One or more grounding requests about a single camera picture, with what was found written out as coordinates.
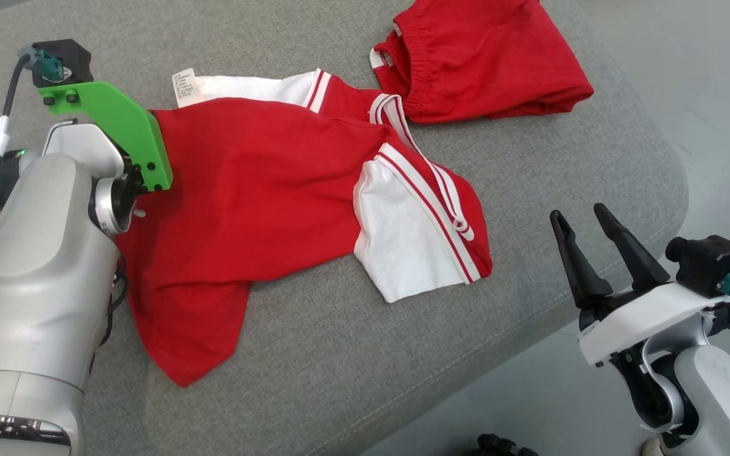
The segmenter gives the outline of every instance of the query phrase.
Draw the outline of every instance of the gray upholstered surface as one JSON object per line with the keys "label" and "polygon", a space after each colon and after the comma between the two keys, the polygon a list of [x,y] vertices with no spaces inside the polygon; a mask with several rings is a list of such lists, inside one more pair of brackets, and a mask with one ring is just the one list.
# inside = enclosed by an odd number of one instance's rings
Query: gray upholstered surface
{"label": "gray upholstered surface", "polygon": [[[355,454],[576,317],[548,213],[562,210],[617,288],[627,285],[591,205],[604,201],[652,251],[686,215],[686,180],[625,76],[572,0],[542,0],[596,95],[571,115],[414,127],[472,182],[492,277],[386,305],[352,256],[254,286],[235,356],[179,389],[121,309],[87,392],[91,454]],[[368,49],[408,0],[34,0],[0,11],[0,109],[15,52],[73,37],[93,73],[149,108],[170,75],[282,77],[315,67],[376,87]],[[24,76],[12,144],[53,119]]]}

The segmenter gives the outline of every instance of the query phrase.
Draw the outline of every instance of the green 3d-printed part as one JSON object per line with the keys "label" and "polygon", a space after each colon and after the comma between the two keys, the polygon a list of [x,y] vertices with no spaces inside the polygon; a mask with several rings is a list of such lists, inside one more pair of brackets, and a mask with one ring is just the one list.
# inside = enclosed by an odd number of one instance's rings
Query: green 3d-printed part
{"label": "green 3d-printed part", "polygon": [[150,112],[102,81],[38,87],[50,113],[84,112],[140,166],[148,191],[168,190],[173,181],[159,123]]}

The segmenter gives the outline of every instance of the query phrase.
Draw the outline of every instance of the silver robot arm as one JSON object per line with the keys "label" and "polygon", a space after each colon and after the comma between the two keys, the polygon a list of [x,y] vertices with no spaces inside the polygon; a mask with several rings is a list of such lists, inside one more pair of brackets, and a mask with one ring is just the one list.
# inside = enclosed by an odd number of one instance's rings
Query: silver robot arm
{"label": "silver robot arm", "polygon": [[0,216],[0,456],[85,454],[84,392],[120,255],[110,236],[131,214],[111,205],[119,153],[84,125],[89,136],[53,127]]}
{"label": "silver robot arm", "polygon": [[594,207],[625,260],[632,291],[612,294],[588,264],[567,220],[555,211],[568,282],[580,308],[579,346],[588,364],[621,374],[644,427],[678,456],[730,456],[730,356],[708,337],[730,326],[730,241],[677,237],[667,258],[677,282],[603,205]]}

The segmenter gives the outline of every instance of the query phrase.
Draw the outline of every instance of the clothing tag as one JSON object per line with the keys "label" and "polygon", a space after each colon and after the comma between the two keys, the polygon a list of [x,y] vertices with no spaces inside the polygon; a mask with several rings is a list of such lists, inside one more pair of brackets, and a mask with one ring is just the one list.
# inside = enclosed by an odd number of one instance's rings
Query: clothing tag
{"label": "clothing tag", "polygon": [[196,75],[193,68],[179,72],[171,79],[174,81],[174,94],[176,94],[176,104],[180,108],[195,105],[205,100],[199,86],[196,85]]}

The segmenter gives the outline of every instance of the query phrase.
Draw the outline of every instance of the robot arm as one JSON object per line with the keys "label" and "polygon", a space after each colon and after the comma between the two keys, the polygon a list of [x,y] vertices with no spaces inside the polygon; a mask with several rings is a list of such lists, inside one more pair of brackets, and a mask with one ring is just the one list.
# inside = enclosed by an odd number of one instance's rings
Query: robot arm
{"label": "robot arm", "polygon": [[645,426],[666,454],[730,456],[730,356],[708,336],[730,324],[730,241],[679,237],[667,258],[681,264],[677,282],[604,205],[594,206],[634,282],[612,294],[554,211],[556,234],[574,301],[579,346],[588,364],[611,363],[624,379]]}
{"label": "robot arm", "polygon": [[0,456],[81,456],[84,392],[115,307],[112,237],[137,194],[172,178],[156,120],[92,81],[85,49],[64,40],[24,52],[44,104],[95,123],[61,122],[43,149],[0,159],[11,178],[0,194]]}

